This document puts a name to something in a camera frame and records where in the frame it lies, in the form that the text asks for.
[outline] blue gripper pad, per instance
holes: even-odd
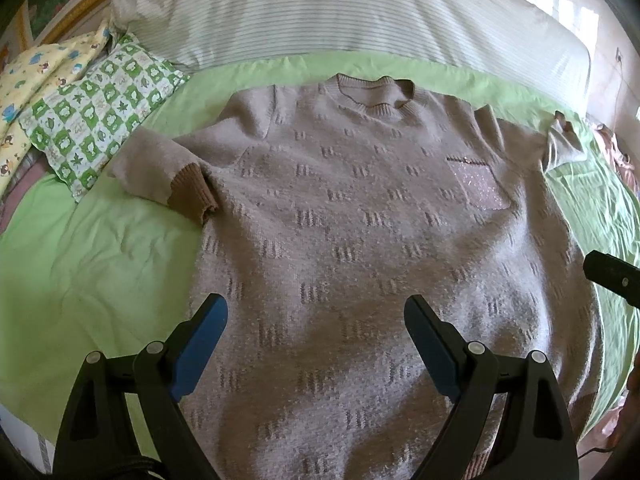
[[[458,367],[435,326],[441,330],[448,323],[442,322],[421,297],[420,300],[427,305],[429,312],[418,304],[415,296],[411,296],[404,304],[404,325],[438,392],[456,402],[461,394]]]
[[[174,363],[171,396],[178,402],[192,393],[200,380],[214,348],[225,330],[228,308],[225,298],[209,294],[194,316],[184,322],[191,337],[182,347]]]

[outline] sweater cuff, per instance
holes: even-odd
[[[202,226],[207,212],[218,209],[218,203],[209,189],[200,165],[187,164],[171,181],[171,195],[167,200],[169,208]]]

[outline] green bed sheet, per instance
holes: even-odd
[[[473,70],[385,54],[327,52],[198,73],[145,125],[168,136],[186,134],[211,123],[237,90],[315,82],[337,72],[410,78],[475,107],[490,104],[499,117],[535,129],[546,128],[561,109],[532,89]],[[585,252],[598,249],[637,265],[638,201],[601,158],[577,115],[563,112],[590,157],[555,170],[549,186]],[[78,205],[55,176],[37,183],[0,236],[0,402],[55,441],[87,353],[139,352],[183,320],[198,235],[180,215],[128,196],[105,175]],[[639,339],[635,309],[603,289],[598,296],[606,365],[590,426],[622,391]],[[134,418],[140,421],[139,410]]]

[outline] sweater sleeve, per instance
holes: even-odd
[[[547,134],[546,151],[542,157],[543,171],[551,171],[567,162],[584,162],[587,154],[582,150],[574,126],[565,119],[564,114],[556,112],[556,120]]]
[[[108,174],[127,192],[203,225],[207,213],[218,209],[207,170],[235,164],[248,147],[264,139],[274,96],[273,86],[240,91],[215,124],[175,139],[140,126],[110,162]]]

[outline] cartoon print fabric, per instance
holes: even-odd
[[[16,117],[57,88],[82,77],[109,38],[104,21],[96,32],[62,44],[34,47],[5,67],[0,75],[0,197],[31,147]]]
[[[187,78],[125,35],[84,79],[25,109],[20,124],[79,202],[129,134]]]

